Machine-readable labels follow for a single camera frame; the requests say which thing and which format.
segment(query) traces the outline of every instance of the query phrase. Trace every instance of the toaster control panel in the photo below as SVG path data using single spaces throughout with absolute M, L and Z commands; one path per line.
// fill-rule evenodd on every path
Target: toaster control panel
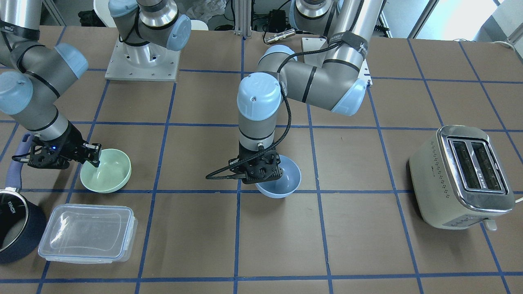
M 466 228 L 466 227 L 469 227 L 484 219 L 486 219 L 486 217 L 473 216 L 471 214 L 464 214 L 458 218 L 455 218 L 449 222 L 444 223 L 443 225 L 446 227 L 452 227 L 452 228 Z

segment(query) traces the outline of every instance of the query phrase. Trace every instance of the toaster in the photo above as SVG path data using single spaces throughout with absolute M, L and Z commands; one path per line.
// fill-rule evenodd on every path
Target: toaster
M 493 218 L 515 205 L 490 137 L 478 128 L 444 126 L 409 160 L 414 193 L 425 222 L 464 230 L 483 222 L 497 230 Z

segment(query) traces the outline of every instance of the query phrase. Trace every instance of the metal base plate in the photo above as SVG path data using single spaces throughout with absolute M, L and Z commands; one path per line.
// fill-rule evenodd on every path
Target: metal base plate
M 321 49 L 326 41 L 324 38 L 301 38 L 301 48 L 303 52 L 318 50 Z M 304 55 L 303 61 L 308 65 L 322 67 L 323 57 L 319 55 L 320 54 Z M 367 81 L 367 84 L 372 86 L 372 78 L 370 77 L 370 70 L 366 59 L 363 60 L 358 78 Z
M 107 80 L 175 82 L 180 52 L 166 50 L 164 61 L 153 67 L 135 67 L 127 61 L 122 43 L 116 41 L 111 60 L 105 72 Z

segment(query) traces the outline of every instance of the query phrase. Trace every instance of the clear plastic food container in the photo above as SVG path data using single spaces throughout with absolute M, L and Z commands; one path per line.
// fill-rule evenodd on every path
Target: clear plastic food container
M 129 207 L 59 205 L 49 217 L 38 254 L 67 263 L 124 262 L 131 255 L 137 225 Z

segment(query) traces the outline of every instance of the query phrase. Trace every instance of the white cord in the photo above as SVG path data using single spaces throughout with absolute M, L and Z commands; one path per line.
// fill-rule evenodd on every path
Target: white cord
M 503 47 L 505 48 L 511 48 L 512 51 L 516 52 L 516 48 L 514 48 L 514 46 L 512 44 L 510 44 L 509 42 L 505 42 L 505 41 L 494 41 L 492 42 L 492 44 L 501 44 Z

